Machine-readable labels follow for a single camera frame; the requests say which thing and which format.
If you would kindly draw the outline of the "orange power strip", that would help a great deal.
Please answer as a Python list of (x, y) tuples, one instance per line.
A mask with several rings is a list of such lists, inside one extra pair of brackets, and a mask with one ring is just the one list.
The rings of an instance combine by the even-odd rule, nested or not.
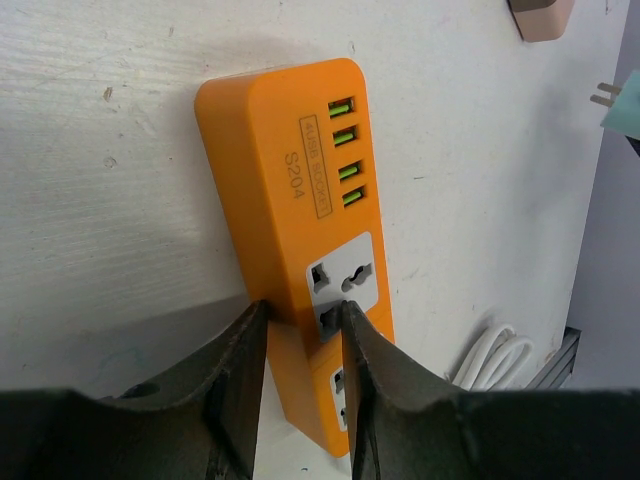
[(387, 339), (391, 295), (366, 83), (347, 58), (206, 81), (195, 117), (288, 422), (349, 450), (341, 336), (353, 301)]

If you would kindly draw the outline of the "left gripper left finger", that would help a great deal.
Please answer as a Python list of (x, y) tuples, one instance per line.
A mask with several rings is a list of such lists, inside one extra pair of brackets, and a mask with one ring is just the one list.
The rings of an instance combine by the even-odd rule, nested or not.
[(250, 479), (270, 309), (253, 302), (216, 338), (119, 397), (1, 394), (4, 479)]

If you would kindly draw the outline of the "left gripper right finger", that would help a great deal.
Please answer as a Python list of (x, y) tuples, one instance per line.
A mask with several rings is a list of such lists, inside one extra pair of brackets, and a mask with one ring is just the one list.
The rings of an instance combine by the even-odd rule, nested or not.
[(340, 307), (356, 479), (635, 479), (635, 390), (458, 388)]

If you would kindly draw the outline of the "pink plug charger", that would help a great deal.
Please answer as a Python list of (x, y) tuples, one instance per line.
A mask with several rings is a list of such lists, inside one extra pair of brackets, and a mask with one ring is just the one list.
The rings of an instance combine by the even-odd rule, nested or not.
[(574, 0), (508, 0), (522, 39), (528, 43), (559, 39), (566, 31)]

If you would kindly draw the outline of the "teal plug charger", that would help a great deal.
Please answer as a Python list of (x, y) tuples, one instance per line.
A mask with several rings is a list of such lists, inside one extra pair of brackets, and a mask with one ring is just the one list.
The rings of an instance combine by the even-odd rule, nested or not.
[(599, 83), (597, 89), (609, 94), (593, 94), (590, 101), (607, 108), (600, 125), (634, 140), (639, 139), (639, 70), (634, 70), (622, 87)]

